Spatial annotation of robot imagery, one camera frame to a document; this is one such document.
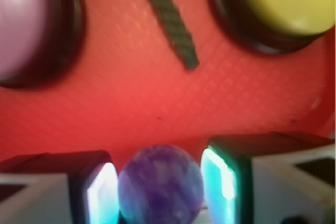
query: glowing light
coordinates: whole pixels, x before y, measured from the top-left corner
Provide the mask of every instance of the glowing light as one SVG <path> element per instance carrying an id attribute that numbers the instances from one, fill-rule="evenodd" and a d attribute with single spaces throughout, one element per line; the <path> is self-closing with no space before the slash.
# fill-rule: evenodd
<path id="1" fill-rule="evenodd" d="M 87 190 L 90 224 L 117 223 L 119 217 L 118 175 L 106 163 Z"/>
<path id="2" fill-rule="evenodd" d="M 237 223 L 236 175 L 212 149 L 201 160 L 205 200 L 214 223 Z"/>

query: ball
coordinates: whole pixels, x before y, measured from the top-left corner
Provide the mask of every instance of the ball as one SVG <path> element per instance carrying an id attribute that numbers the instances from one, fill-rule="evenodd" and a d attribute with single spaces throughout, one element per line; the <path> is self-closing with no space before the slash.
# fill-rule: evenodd
<path id="1" fill-rule="evenodd" d="M 152 146 L 139 151 L 122 169 L 118 193 L 128 224 L 188 224 L 203 203 L 200 167 L 180 148 Z"/>

